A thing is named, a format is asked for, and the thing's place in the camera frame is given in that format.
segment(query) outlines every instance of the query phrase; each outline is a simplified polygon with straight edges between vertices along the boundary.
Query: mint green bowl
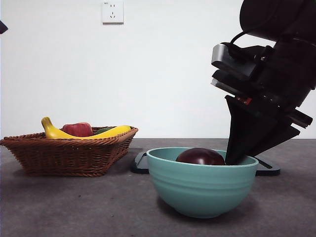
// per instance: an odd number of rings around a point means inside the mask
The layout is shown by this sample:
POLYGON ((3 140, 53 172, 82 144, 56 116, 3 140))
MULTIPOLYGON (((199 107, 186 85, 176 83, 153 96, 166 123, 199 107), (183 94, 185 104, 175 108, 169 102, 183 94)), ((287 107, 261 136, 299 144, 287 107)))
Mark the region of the mint green bowl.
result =
MULTIPOLYGON (((244 157, 238 165, 203 165, 175 161, 188 147, 147 151, 149 173, 158 195, 176 211, 213 218, 238 206, 248 195, 258 160, 244 157)), ((225 151, 215 150, 224 158, 225 151)))

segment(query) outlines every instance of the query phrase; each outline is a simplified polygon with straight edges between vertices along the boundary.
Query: gray table surface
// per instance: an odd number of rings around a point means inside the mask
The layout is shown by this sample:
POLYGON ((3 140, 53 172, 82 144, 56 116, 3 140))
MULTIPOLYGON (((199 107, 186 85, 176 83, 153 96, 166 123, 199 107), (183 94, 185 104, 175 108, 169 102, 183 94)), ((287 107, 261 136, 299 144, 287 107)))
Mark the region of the gray table surface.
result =
POLYGON ((214 219, 177 213, 148 174, 130 163, 141 151, 188 146, 225 150, 226 139, 134 139, 102 177, 28 177, 1 149, 1 237, 315 237, 316 140, 292 139, 262 154, 279 176, 257 176, 234 210, 214 219))

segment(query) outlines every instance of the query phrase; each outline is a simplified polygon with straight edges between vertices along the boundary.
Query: banana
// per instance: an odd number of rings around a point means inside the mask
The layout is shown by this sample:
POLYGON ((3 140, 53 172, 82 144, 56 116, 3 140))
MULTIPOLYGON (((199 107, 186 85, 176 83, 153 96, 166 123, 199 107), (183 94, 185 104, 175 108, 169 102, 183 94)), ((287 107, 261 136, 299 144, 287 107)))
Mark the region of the banana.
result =
POLYGON ((45 130, 46 138, 48 139, 59 139, 59 138, 82 139, 82 140, 83 139, 100 139, 100 138, 113 137, 120 133, 127 132, 131 129, 130 126, 128 125, 122 125, 122 126, 114 127, 108 131, 102 132, 97 135, 93 135, 89 137, 76 137, 54 127, 49 117, 43 117, 41 120, 41 124, 43 125, 43 128, 45 130))

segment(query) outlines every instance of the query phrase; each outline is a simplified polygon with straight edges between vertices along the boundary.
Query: apple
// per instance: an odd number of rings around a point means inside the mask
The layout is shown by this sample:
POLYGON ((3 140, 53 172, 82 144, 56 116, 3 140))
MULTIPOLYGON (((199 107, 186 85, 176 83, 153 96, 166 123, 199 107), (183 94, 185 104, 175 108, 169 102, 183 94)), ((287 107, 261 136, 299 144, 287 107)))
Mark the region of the apple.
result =
POLYGON ((88 137, 93 135, 92 127, 87 122, 65 124, 61 130, 76 137, 88 137))
POLYGON ((176 161, 192 164, 225 165, 224 158, 216 151, 206 148, 191 148, 179 154, 176 161))

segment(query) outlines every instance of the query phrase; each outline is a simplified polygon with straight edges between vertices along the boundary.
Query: black mechanical arm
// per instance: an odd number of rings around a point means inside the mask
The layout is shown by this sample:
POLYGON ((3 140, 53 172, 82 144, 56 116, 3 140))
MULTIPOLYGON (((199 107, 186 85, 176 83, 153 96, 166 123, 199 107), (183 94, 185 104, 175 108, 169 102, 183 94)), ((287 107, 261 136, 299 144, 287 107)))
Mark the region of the black mechanical arm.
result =
POLYGON ((2 35, 4 32, 6 32, 8 27, 0 21, 0 34, 2 35))
POLYGON ((316 86, 316 0, 244 0, 243 32, 214 47, 212 84, 234 95, 226 163, 256 156, 306 128, 312 118, 298 111, 316 86), (275 41, 274 47, 241 48, 249 34, 275 41))

